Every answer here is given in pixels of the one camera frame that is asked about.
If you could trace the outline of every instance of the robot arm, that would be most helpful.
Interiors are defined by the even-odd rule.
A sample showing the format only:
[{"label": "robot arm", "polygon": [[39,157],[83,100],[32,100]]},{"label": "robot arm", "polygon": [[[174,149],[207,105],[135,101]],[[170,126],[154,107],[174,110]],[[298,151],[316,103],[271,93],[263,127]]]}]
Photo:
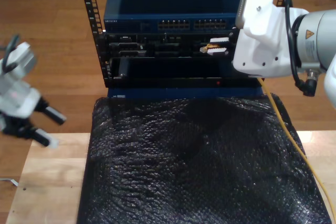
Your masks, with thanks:
[{"label": "robot arm", "polygon": [[[296,86],[311,97],[319,74],[327,72],[324,87],[336,107],[336,10],[309,13],[290,7],[291,0],[286,7],[276,7],[273,0],[240,1],[233,66],[250,77],[293,75]],[[300,80],[298,72],[306,72],[307,80]]]},{"label": "robot arm", "polygon": [[57,147],[57,139],[34,127],[29,117],[34,111],[42,112],[60,125],[66,117],[50,107],[38,90],[22,81],[37,60],[28,43],[16,46],[17,41],[15,36],[4,48],[5,56],[0,60],[0,130],[4,134],[32,138],[43,146]]}]

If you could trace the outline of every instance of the warning label sticker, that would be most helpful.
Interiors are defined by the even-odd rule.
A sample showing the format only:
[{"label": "warning label sticker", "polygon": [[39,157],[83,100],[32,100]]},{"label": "warning label sticker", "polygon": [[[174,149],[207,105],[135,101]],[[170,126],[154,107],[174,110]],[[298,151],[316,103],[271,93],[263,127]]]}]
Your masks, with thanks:
[{"label": "warning label sticker", "polygon": [[310,31],[310,30],[306,31],[306,39],[309,39],[313,35],[314,35],[314,33],[312,31]]}]

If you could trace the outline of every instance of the yellow cable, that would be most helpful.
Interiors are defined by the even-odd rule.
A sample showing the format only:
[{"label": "yellow cable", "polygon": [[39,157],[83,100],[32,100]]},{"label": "yellow cable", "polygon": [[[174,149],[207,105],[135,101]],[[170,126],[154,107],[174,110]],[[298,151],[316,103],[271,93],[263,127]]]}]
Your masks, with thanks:
[{"label": "yellow cable", "polygon": [[294,145],[295,149],[300,153],[301,157],[303,158],[303,160],[305,161],[305,163],[308,165],[309,169],[311,170],[311,172],[314,174],[317,182],[320,184],[322,190],[324,191],[324,194],[325,196],[327,197],[327,200],[329,202],[329,205],[330,205],[330,208],[331,208],[331,212],[332,212],[332,216],[333,216],[333,220],[334,220],[334,223],[336,223],[336,212],[335,212],[335,209],[334,209],[334,206],[331,202],[331,199],[330,199],[330,196],[327,192],[327,189],[325,188],[325,186],[323,185],[321,179],[319,178],[319,176],[317,176],[316,172],[314,171],[313,167],[311,166],[311,164],[309,163],[308,159],[306,158],[305,154],[302,152],[302,150],[300,149],[300,147],[297,145],[297,143],[295,142],[295,140],[293,139],[293,137],[290,135],[281,115],[280,115],[280,112],[278,110],[278,107],[271,95],[271,93],[268,91],[268,88],[266,87],[264,81],[262,80],[262,78],[258,78],[258,81],[260,82],[262,88],[264,89],[264,91],[266,92],[266,95],[268,96],[268,99],[269,101],[271,102],[272,104],[272,107],[280,121],[280,124],[281,124],[281,127],[283,128],[283,130],[285,131],[287,137],[289,138],[289,140],[292,142],[292,144]]}]

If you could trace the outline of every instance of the wooden table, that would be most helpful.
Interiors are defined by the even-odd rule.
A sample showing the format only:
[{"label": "wooden table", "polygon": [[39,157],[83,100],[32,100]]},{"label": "wooden table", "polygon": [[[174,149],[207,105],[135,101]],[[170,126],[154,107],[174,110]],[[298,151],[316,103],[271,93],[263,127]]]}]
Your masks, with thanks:
[{"label": "wooden table", "polygon": [[[336,204],[336,131],[298,133],[308,159]],[[76,223],[90,134],[54,136],[60,142],[55,150],[32,144],[7,224]]]}]

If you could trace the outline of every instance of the blue network switch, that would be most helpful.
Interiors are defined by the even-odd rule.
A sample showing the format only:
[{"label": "blue network switch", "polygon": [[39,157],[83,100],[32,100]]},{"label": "blue network switch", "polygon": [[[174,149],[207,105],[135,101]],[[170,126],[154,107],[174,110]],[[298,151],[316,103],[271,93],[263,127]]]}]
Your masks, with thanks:
[{"label": "blue network switch", "polygon": [[110,34],[222,33],[234,24],[240,0],[107,0]]}]

